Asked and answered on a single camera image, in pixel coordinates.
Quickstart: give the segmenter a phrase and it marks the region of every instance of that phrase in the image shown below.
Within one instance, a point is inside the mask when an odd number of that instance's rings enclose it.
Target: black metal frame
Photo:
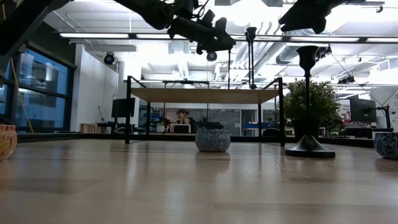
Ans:
[[[143,88],[147,88],[144,84],[142,84],[139,80],[135,79],[132,76],[128,76],[127,77],[127,90],[126,90],[126,98],[127,98],[127,105],[126,105],[126,124],[130,123],[130,113],[128,113],[128,111],[130,111],[131,109],[131,105],[130,105],[130,99],[131,99],[131,81],[134,80],[135,82],[137,82],[138,84],[140,84],[140,86],[142,86]],[[165,87],[168,83],[202,83],[202,84],[207,84],[209,85],[209,82],[194,82],[194,81],[164,81],[165,83]],[[285,136],[285,118],[284,118],[284,92],[283,92],[283,87],[284,87],[284,83],[282,81],[282,77],[276,78],[274,81],[270,82],[270,84],[268,84],[266,87],[263,88],[263,90],[266,90],[268,87],[270,87],[271,85],[277,85],[278,86],[278,97],[279,97],[279,118],[280,118],[280,136],[278,138],[266,138],[266,137],[262,137],[262,108],[261,108],[261,103],[258,103],[258,123],[259,123],[259,136],[258,137],[245,137],[245,138],[241,138],[241,139],[245,139],[247,142],[270,142],[270,141],[280,141],[280,146],[284,147],[285,146],[285,142],[286,142],[286,136]],[[147,126],[146,126],[146,134],[145,136],[130,136],[129,132],[126,131],[125,135],[124,135],[124,142],[126,144],[130,143],[131,139],[139,139],[139,140],[156,140],[156,139],[163,139],[163,138],[169,138],[173,141],[181,141],[183,139],[183,136],[178,136],[178,135],[174,135],[172,136],[163,136],[163,137],[159,137],[159,136],[151,136],[149,134],[149,124],[150,124],[150,102],[147,102]],[[192,136],[186,137],[185,139],[187,139],[187,141],[194,141],[195,138],[193,138]]]
[[[56,93],[53,91],[48,91],[46,89],[42,88],[37,88],[35,86],[30,86],[26,85],[23,83],[18,83],[19,88],[23,88],[26,90],[34,91],[37,93],[45,94],[48,96],[54,96],[57,98],[63,98],[65,100],[65,112],[63,115],[63,128],[46,128],[46,127],[35,127],[33,126],[33,130],[35,132],[40,132],[40,133],[51,133],[54,131],[69,131],[70,130],[70,119],[71,119],[71,113],[72,113],[72,96],[73,96],[73,77],[75,74],[75,66],[71,66],[70,63],[66,64],[62,60],[60,60],[57,57],[52,57],[49,54],[41,52],[39,49],[36,47],[31,47],[30,45],[27,46],[27,49],[33,50],[34,52],[37,52],[38,54],[41,54],[45,57],[47,57],[50,60],[53,60],[54,62],[57,62],[65,67],[68,68],[68,77],[67,77],[67,93],[66,95]],[[17,78],[19,78],[20,74],[20,67],[21,67],[21,54],[17,53],[14,57],[14,66],[16,69],[16,75]],[[16,109],[17,109],[17,101],[18,101],[18,92],[15,84],[15,78],[14,75],[12,74],[12,70],[10,70],[10,76],[7,80],[4,82],[5,85],[8,86],[7,89],[7,101],[6,101],[6,111],[5,111],[5,116],[10,118],[10,120],[15,123],[15,114],[16,114]],[[30,127],[24,126],[24,127],[16,127],[17,131],[27,131],[30,132]]]

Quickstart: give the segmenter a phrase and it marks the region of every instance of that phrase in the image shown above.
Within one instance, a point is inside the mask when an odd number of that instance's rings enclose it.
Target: green plant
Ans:
[[[316,83],[310,80],[311,118],[329,121],[338,111],[340,104],[335,101],[335,93],[329,82]],[[286,118],[292,121],[305,119],[305,80],[297,80],[289,84],[290,93],[284,98]]]

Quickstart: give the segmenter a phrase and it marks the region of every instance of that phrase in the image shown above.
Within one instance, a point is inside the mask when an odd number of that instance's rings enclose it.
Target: ceiling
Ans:
[[[220,1],[210,0],[207,9],[214,11],[217,18],[224,16],[228,19],[226,31],[229,34],[243,34],[249,26],[260,27],[258,34],[281,34],[277,20],[291,7],[289,4],[283,7],[267,7],[261,0],[234,0],[236,3],[231,6],[216,6]],[[386,5],[381,13],[376,13],[377,6],[335,8],[327,17],[328,25],[324,34],[397,35],[398,6],[390,5],[390,0],[385,2]],[[49,14],[45,22],[60,32],[165,33],[166,31],[153,29],[140,15],[109,0],[70,2]],[[142,64],[142,74],[145,79],[180,79],[183,65],[188,68],[188,79],[208,80],[210,78],[216,81],[225,79],[228,53],[218,52],[217,61],[207,62],[206,54],[193,54],[195,43],[186,43],[184,47],[187,54],[181,57],[170,50],[172,49],[171,40],[74,41],[85,44],[86,50],[98,58],[102,58],[108,51],[115,51],[115,55],[120,60],[128,60],[129,55],[137,55]],[[277,56],[284,52],[285,48],[285,44],[255,44],[257,82],[268,82],[280,75],[284,76],[286,82],[302,77],[303,70],[298,66],[297,55],[289,63],[277,63]],[[357,80],[366,82],[371,67],[389,57],[395,55],[398,57],[398,45],[332,44],[331,49],[334,57],[328,55],[315,65],[312,70],[314,78],[336,83],[338,77],[345,74],[345,70],[349,72],[353,70]],[[231,51],[231,61],[232,68],[236,68],[231,71],[233,80],[237,82],[247,80],[246,43],[237,43]]]

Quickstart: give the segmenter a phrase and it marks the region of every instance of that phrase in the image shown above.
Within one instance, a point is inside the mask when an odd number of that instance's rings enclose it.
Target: ceramic pot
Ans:
[[[374,133],[373,146],[383,159],[398,159],[398,133]]]
[[[17,147],[17,132],[14,125],[0,124],[0,161],[7,159]]]
[[[229,131],[198,130],[195,144],[201,152],[226,152],[231,144]]]

